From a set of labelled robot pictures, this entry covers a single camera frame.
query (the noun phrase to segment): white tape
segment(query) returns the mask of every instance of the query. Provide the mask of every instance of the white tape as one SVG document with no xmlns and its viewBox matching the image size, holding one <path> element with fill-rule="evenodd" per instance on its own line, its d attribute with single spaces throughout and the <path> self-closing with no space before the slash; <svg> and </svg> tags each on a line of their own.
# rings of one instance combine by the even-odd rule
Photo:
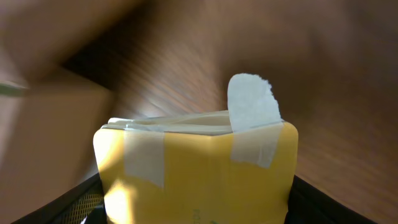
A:
<svg viewBox="0 0 398 224">
<path fill-rule="evenodd" d="M 231 159 L 268 168 L 283 128 L 271 85 L 258 75 L 235 75 L 228 85 L 228 110 L 234 132 Z"/>
<path fill-rule="evenodd" d="M 126 175 L 164 187 L 164 133 L 124 131 L 124 171 Z"/>
</svg>

